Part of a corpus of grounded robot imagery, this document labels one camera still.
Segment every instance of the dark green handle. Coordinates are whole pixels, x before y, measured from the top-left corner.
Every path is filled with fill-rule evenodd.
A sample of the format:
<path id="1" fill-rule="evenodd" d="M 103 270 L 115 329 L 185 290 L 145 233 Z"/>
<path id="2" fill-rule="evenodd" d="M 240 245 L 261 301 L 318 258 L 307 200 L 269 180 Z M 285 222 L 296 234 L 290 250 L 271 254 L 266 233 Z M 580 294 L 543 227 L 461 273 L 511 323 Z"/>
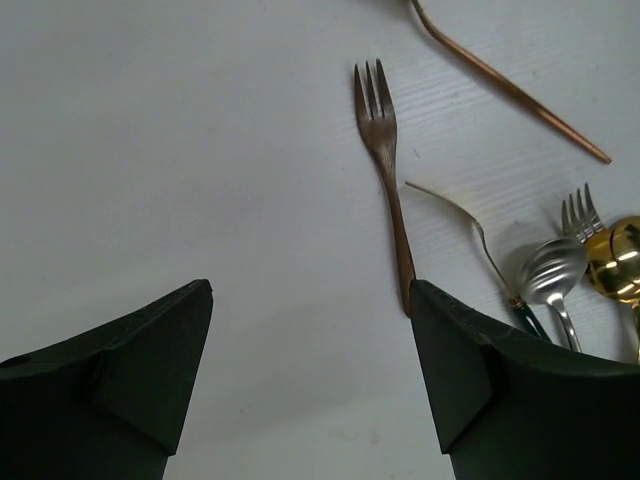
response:
<path id="1" fill-rule="evenodd" d="M 511 311 L 516 316 L 520 327 L 530 335 L 535 335 L 536 337 L 541 338 L 542 340 L 546 340 L 550 342 L 551 339 L 547 332 L 544 331 L 542 325 L 536 318 L 533 311 L 529 308 L 529 305 L 525 303 L 524 300 L 520 297 L 512 297 L 509 299 L 509 307 Z"/>

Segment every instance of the long copper handle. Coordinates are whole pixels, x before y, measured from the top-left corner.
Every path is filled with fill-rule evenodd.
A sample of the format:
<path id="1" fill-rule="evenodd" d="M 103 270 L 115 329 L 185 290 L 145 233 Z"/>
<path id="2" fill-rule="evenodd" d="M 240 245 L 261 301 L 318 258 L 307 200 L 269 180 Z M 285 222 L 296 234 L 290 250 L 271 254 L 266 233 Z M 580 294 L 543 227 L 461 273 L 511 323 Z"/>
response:
<path id="1" fill-rule="evenodd" d="M 389 201 L 391 212 L 391 223 L 393 224 L 393 240 L 396 250 L 396 265 L 398 270 L 398 282 L 400 285 L 400 295 L 402 297 L 402 308 L 407 317 L 411 318 L 411 303 L 409 301 L 409 287 L 411 281 L 416 278 L 416 270 L 413 265 L 411 247 L 407 239 L 407 231 L 404 227 L 402 217 L 402 205 L 398 195 L 398 187 L 395 178 L 383 176 L 384 187 Z"/>
<path id="2" fill-rule="evenodd" d="M 595 146 L 583 135 L 578 133 L 575 129 L 570 127 L 558 116 L 552 113 L 548 108 L 531 97 L 528 93 L 524 92 L 520 87 L 515 85 L 511 80 L 495 70 L 490 65 L 486 64 L 473 53 L 456 43 L 453 39 L 442 33 L 433 24 L 433 22 L 427 17 L 424 8 L 420 5 L 419 0 L 411 0 L 413 7 L 424 25 L 424 28 L 442 45 L 453 52 L 458 58 L 464 61 L 466 64 L 472 66 L 478 73 L 482 74 L 492 85 L 494 85 L 502 93 L 510 97 L 520 106 L 531 112 L 534 116 L 541 119 L 543 122 L 554 128 L 556 131 L 567 137 L 569 140 L 578 144 L 586 151 L 591 153 L 596 158 L 602 160 L 604 163 L 611 163 L 611 157 L 604 153 L 600 148 Z"/>

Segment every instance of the silver spoon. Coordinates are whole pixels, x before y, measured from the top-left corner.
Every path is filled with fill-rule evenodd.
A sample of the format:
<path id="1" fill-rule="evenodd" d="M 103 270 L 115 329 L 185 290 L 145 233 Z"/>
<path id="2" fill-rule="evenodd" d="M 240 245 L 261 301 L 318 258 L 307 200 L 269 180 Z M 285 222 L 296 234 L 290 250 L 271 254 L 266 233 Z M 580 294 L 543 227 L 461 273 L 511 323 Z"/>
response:
<path id="1" fill-rule="evenodd" d="M 574 352 L 582 349 L 564 297 L 580 282 L 588 264 L 584 245 L 573 238 L 558 238 L 539 247 L 516 277 L 516 286 L 526 302 L 547 304 L 558 313 Z"/>

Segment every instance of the cutlery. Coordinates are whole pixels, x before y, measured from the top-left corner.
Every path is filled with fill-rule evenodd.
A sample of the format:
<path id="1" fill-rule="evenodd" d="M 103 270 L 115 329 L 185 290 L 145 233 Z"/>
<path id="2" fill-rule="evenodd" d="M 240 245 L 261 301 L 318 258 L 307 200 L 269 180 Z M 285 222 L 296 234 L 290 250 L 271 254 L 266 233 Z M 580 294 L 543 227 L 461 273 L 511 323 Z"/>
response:
<path id="1" fill-rule="evenodd" d="M 569 194 L 569 203 L 562 201 L 562 233 L 566 237 L 575 237 L 580 243 L 586 243 L 589 238 L 598 232 L 605 230 L 600 220 L 600 215 L 593 206 L 589 184 L 584 184 L 584 199 L 580 189 L 576 192 L 576 206 L 573 203 L 573 195 Z"/>
<path id="2" fill-rule="evenodd" d="M 396 268 L 402 306 L 407 317 L 411 316 L 409 287 L 416 278 L 411 248 L 402 218 L 402 206 L 396 183 L 396 146 L 398 143 L 398 124 L 391 100 L 391 92 L 382 68 L 382 62 L 376 61 L 376 75 L 366 65 L 366 92 L 360 78 L 360 69 L 355 66 L 355 108 L 360 137 L 373 158 L 384 186 L 396 250 Z"/>
<path id="3" fill-rule="evenodd" d="M 582 350 L 564 297 L 582 279 L 588 263 L 584 245 L 574 238 L 558 238 L 539 247 L 516 277 L 518 291 L 526 302 L 547 304 L 556 311 L 569 347 L 575 352 Z"/>
<path id="4" fill-rule="evenodd" d="M 501 91 L 507 97 L 511 98 L 518 105 L 529 111 L 534 116 L 545 122 L 551 128 L 564 135 L 569 140 L 584 148 L 591 155 L 600 159 L 604 163 L 611 163 L 611 157 L 604 153 L 600 148 L 587 140 L 583 135 L 570 127 L 558 116 L 552 113 L 548 108 L 535 100 L 529 94 L 524 92 L 520 87 L 515 85 L 511 80 L 502 75 L 487 63 L 480 60 L 473 53 L 456 43 L 452 38 L 442 33 L 427 16 L 426 11 L 420 5 L 419 0 L 411 0 L 424 28 L 444 47 L 453 52 L 459 59 L 480 73 L 487 79 L 496 89 Z"/>
<path id="5" fill-rule="evenodd" d="M 509 299 L 508 299 L 509 308 L 511 309 L 511 311 L 515 315 L 516 320 L 518 320 L 518 323 L 520 324 L 522 329 L 525 332 L 527 332 L 528 334 L 534 335 L 534 336 L 539 337 L 539 338 L 541 338 L 543 340 L 546 340 L 547 342 L 550 342 L 551 340 L 549 339 L 549 336 L 547 335 L 547 332 L 544 331 L 544 329 L 542 328 L 542 325 L 540 325 L 540 322 L 538 321 L 538 319 L 534 315 L 533 311 L 529 308 L 529 306 L 522 299 L 522 297 L 520 295 L 518 295 L 517 293 L 515 293 L 511 289 L 511 287 L 509 286 L 509 283 L 505 280 L 504 276 L 500 272 L 500 269 L 498 268 L 496 263 L 493 261 L 493 258 L 491 257 L 491 254 L 489 253 L 489 247 L 487 246 L 487 239 L 486 239 L 484 228 L 482 228 L 482 225 L 476 219 L 476 217 L 471 215 L 471 213 L 469 213 L 468 210 L 464 209 L 462 206 L 458 205 L 453 200 L 451 200 L 451 199 L 449 199 L 449 198 L 447 198 L 447 197 L 445 197 L 443 195 L 440 195 L 439 193 L 436 193 L 433 190 L 430 190 L 430 189 L 428 189 L 426 187 L 422 187 L 422 186 L 417 185 L 417 184 L 412 183 L 412 182 L 405 182 L 405 183 L 409 187 L 415 188 L 416 190 L 420 190 L 421 192 L 427 193 L 427 194 L 432 195 L 432 196 L 434 196 L 436 198 L 439 198 L 440 200 L 443 200 L 444 202 L 446 202 L 449 205 L 451 205 L 452 207 L 454 207 L 456 210 L 458 210 L 461 213 L 463 213 L 466 217 L 469 218 L 469 220 L 471 220 L 471 223 L 473 223 L 474 227 L 478 231 L 478 234 L 480 235 L 480 240 L 482 242 L 482 249 L 484 250 L 484 254 L 486 255 L 487 259 L 489 260 L 489 264 L 491 265 L 493 270 L 496 272 L 496 275 L 500 279 L 500 282 L 502 283 L 504 289 L 509 294 Z"/>
<path id="6" fill-rule="evenodd" d="M 618 221 L 611 235 L 611 253 L 623 275 L 640 285 L 640 217 Z"/>
<path id="7" fill-rule="evenodd" d="M 632 252 L 636 251 L 632 249 L 625 251 L 630 244 L 621 234 L 626 225 L 628 224 L 620 224 L 614 229 L 613 234 L 610 230 L 605 230 L 591 237 L 588 244 L 587 278 L 598 293 L 617 302 L 631 305 L 638 337 L 637 361 L 640 364 L 640 285 L 633 281 L 638 278 L 638 272 L 635 270 L 637 261 L 633 262 L 636 265 L 630 263 L 636 257 Z M 623 272 L 622 267 L 627 266 L 625 264 L 631 265 L 631 270 Z M 634 271 L 635 275 L 631 277 L 626 275 Z"/>

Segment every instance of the wood grain texture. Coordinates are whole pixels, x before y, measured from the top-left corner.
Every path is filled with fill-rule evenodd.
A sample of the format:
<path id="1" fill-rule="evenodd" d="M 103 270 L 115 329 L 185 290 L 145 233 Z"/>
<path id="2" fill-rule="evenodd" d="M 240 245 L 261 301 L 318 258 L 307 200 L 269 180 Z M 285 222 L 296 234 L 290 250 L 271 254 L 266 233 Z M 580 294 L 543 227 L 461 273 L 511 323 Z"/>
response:
<path id="1" fill-rule="evenodd" d="M 473 211 L 509 273 L 587 180 L 603 220 L 637 213 L 623 209 L 640 174 L 640 2 L 424 5 L 614 163 L 496 97 L 404 1 L 4 2 L 2 355 L 208 278 L 214 320 L 168 480 L 453 478 L 398 307 L 353 64 L 384 62 L 398 183 Z M 509 322 L 470 229 L 400 195 L 418 277 Z M 634 361 L 630 312 L 586 285 L 567 304 L 585 352 Z"/>

